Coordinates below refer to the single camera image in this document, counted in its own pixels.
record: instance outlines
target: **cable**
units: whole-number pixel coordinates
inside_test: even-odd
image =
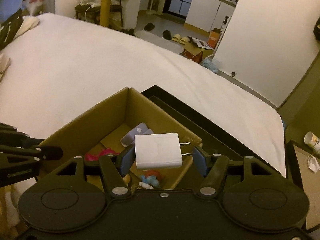
[[[84,18],[85,18],[86,22],[87,22],[87,15],[86,15],[87,14],[87,10],[85,10],[85,13],[84,13]]]

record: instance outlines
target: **olive green wall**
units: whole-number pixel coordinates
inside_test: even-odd
[[[320,53],[278,112],[288,126],[287,141],[303,143],[308,131],[320,137]]]

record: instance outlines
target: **blue plastic bag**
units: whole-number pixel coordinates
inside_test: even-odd
[[[213,73],[218,73],[219,66],[218,64],[215,64],[215,60],[213,60],[213,54],[206,57],[201,63],[201,66],[210,69]]]

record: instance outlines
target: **paper cup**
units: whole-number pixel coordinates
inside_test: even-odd
[[[320,139],[312,132],[306,133],[304,143],[313,148],[317,153],[320,152]]]

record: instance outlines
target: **white bed sheet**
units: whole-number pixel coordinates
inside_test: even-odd
[[[285,176],[279,114],[260,99],[180,55],[90,23],[44,14],[9,44],[0,122],[47,138],[124,87],[157,84],[223,128]]]

